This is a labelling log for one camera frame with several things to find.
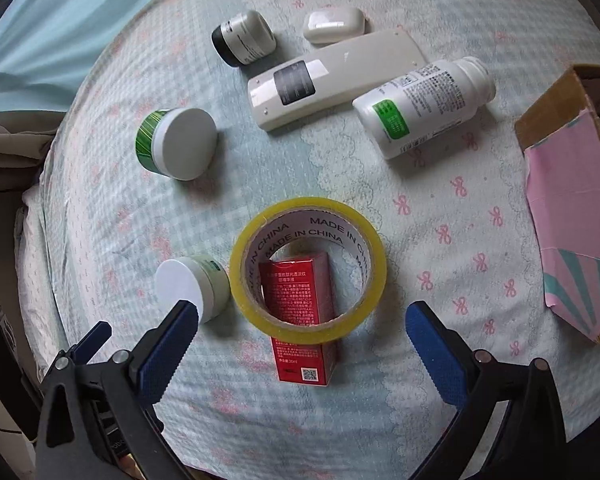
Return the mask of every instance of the white plastic bottle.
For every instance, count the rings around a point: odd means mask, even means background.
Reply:
[[[384,158],[393,158],[471,119],[495,96],[487,68],[467,56],[397,77],[354,99],[353,107]]]

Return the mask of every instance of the blue cloth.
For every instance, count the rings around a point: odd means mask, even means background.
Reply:
[[[13,0],[0,19],[0,111],[67,111],[104,47],[150,0]]]

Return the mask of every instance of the screw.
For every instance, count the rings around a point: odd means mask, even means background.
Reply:
[[[129,352],[126,350],[118,350],[115,354],[111,356],[111,360],[116,364],[120,364],[129,359]]]
[[[491,354],[486,350],[476,350],[474,352],[474,357],[479,363],[488,363],[491,361]]]
[[[543,372],[549,369],[549,363],[542,358],[534,359],[534,365],[538,370],[542,370]]]
[[[65,368],[67,368],[68,364],[69,364],[69,359],[62,356],[61,358],[58,359],[58,361],[56,361],[56,369],[64,370]]]

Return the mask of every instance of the green sticker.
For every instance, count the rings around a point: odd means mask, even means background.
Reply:
[[[385,99],[376,103],[373,106],[378,118],[382,121],[384,129],[392,139],[400,139],[405,135],[409,135],[407,123],[404,122],[400,110],[395,106],[393,101]]]
[[[204,258],[196,259],[196,261],[205,269],[207,272],[218,272],[220,267],[213,260],[206,260]]]
[[[162,174],[156,167],[154,158],[151,155],[151,141],[154,138],[154,131],[160,119],[169,112],[170,110],[156,110],[155,112],[151,112],[142,121],[142,124],[140,124],[138,134],[136,135],[136,155],[138,156],[138,160],[146,170],[153,173]]]

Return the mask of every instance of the black lid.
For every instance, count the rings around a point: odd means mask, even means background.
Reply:
[[[244,64],[241,63],[237,57],[235,57],[235,54],[231,52],[231,49],[226,44],[226,41],[222,36],[222,31],[220,30],[220,25],[218,25],[211,33],[211,41],[214,44],[216,51],[218,51],[218,54],[220,54],[220,57],[225,63],[227,63],[227,65],[244,66]]]

